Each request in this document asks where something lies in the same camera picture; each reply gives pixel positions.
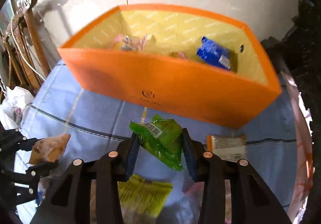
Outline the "clear bread bun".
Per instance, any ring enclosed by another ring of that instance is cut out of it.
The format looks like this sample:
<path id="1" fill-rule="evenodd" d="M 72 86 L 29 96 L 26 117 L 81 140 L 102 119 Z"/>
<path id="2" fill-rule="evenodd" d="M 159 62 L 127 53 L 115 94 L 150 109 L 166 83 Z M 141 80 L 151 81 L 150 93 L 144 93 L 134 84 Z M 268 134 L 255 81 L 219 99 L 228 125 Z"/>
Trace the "clear bread bun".
<path id="1" fill-rule="evenodd" d="M 65 152 L 70 138 L 70 134 L 61 134 L 38 140 L 32 146 L 28 163 L 31 165 L 37 165 L 44 162 L 54 163 Z"/>

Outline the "orange white biscuit packet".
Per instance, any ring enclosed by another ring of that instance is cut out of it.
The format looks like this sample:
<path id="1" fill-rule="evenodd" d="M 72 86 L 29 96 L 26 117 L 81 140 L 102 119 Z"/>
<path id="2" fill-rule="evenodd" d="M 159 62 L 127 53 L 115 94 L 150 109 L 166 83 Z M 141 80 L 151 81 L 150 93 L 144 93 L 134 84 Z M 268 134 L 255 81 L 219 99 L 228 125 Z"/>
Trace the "orange white biscuit packet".
<path id="1" fill-rule="evenodd" d="M 206 149 L 214 153 L 222 160 L 229 162 L 238 162 L 240 159 L 246 159 L 246 136 L 239 137 L 206 137 Z"/>

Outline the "white plastic bag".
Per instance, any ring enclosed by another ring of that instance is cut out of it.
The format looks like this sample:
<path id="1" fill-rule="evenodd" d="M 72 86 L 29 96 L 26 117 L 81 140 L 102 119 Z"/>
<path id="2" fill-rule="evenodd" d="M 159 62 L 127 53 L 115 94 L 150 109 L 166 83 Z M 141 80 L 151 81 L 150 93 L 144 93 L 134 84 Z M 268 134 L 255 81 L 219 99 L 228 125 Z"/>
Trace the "white plastic bag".
<path id="1" fill-rule="evenodd" d="M 27 90 L 16 86 L 7 87 L 5 98 L 1 103 L 1 124 L 5 130 L 20 128 L 21 121 L 28 107 L 33 103 L 34 97 Z"/>

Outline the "pink floral cloth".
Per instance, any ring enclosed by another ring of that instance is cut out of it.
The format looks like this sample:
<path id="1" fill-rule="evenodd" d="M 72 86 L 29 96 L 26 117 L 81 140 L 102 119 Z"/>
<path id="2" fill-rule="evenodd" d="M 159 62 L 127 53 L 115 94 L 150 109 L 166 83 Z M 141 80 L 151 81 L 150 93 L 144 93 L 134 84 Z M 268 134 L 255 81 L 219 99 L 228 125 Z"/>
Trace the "pink floral cloth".
<path id="1" fill-rule="evenodd" d="M 312 121 L 310 110 L 305 108 L 304 102 L 293 77 L 282 72 L 294 116 L 297 146 L 297 171 L 294 183 L 292 201 L 288 209 L 288 216 L 292 223 L 300 223 L 306 209 L 307 198 L 313 185 L 312 159 L 312 131 L 309 123 Z"/>

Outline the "light blue checked tablecloth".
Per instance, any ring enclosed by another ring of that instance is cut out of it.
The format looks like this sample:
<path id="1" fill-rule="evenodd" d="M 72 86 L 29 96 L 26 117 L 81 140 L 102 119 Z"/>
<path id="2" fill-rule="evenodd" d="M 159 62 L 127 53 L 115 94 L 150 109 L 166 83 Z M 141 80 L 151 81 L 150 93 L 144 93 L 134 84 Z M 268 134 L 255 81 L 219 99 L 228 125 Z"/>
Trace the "light blue checked tablecloth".
<path id="1" fill-rule="evenodd" d="M 63 61 L 59 61 L 21 123 L 28 138 L 71 135 L 57 168 L 62 173 L 76 158 L 100 159 L 118 143 L 131 136 L 131 121 L 150 121 L 155 110 L 83 90 Z M 292 201 L 297 170 L 297 145 L 294 115 L 286 87 L 259 116 L 240 130 L 174 116 L 190 136 L 204 143 L 208 135 L 246 136 L 246 157 L 264 179 L 284 209 Z M 147 179 L 173 184 L 158 223 L 192 223 L 198 209 L 188 198 L 193 185 L 187 169 L 175 171 L 145 149 L 140 149 L 134 172 Z"/>

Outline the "yellow green snack packet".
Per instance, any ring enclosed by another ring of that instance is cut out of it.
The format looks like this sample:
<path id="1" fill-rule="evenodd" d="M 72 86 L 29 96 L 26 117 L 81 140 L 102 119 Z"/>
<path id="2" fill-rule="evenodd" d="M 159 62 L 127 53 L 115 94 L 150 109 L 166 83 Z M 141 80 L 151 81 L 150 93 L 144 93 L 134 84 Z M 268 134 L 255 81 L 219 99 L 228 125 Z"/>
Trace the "yellow green snack packet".
<path id="1" fill-rule="evenodd" d="M 118 182 L 122 217 L 125 223 L 152 223 L 160 215 L 173 185 L 132 175 Z"/>

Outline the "wooden chair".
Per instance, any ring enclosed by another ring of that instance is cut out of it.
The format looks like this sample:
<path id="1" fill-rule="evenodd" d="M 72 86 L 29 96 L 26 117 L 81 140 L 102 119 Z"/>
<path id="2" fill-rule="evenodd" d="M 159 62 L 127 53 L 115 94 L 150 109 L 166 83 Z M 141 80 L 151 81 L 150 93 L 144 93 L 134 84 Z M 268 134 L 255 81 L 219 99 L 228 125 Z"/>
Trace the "wooden chair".
<path id="1" fill-rule="evenodd" d="M 23 0 L 1 33 L 1 46 L 8 63 L 8 87 L 19 86 L 33 95 L 51 72 L 33 14 L 37 1 Z"/>

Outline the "orange cardboard box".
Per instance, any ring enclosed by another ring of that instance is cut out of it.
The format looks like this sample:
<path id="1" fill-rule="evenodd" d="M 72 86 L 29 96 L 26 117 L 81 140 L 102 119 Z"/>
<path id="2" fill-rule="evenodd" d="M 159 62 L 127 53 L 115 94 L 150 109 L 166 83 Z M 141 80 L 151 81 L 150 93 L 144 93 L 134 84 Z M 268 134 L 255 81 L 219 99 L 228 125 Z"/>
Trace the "orange cardboard box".
<path id="1" fill-rule="evenodd" d="M 155 36 L 143 51 L 108 46 L 118 34 Z M 196 55 L 205 36 L 229 49 L 231 70 Z M 198 8 L 120 5 L 59 49 L 87 90 L 230 128 L 244 126 L 280 94 L 277 74 L 246 23 Z"/>

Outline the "pink wrapped snack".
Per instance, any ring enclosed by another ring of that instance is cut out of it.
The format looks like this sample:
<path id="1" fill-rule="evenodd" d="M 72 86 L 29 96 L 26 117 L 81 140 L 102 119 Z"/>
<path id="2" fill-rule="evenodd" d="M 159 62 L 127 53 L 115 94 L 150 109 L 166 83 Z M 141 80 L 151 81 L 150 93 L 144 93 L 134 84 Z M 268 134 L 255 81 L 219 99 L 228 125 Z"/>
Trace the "pink wrapped snack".
<path id="1" fill-rule="evenodd" d="M 143 51 L 144 48 L 156 44 L 155 36 L 144 35 L 142 37 L 130 37 L 125 34 L 118 34 L 109 44 L 109 49 L 121 51 Z"/>

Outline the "blue snack packet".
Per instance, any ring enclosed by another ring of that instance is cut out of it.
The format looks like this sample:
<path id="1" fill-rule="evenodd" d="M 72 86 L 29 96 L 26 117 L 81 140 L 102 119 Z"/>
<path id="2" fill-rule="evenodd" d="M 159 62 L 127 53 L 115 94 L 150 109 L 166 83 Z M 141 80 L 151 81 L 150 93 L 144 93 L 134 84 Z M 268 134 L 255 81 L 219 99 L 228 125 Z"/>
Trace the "blue snack packet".
<path id="1" fill-rule="evenodd" d="M 205 36 L 201 38 L 201 46 L 197 48 L 196 55 L 209 65 L 231 70 L 229 49 Z"/>

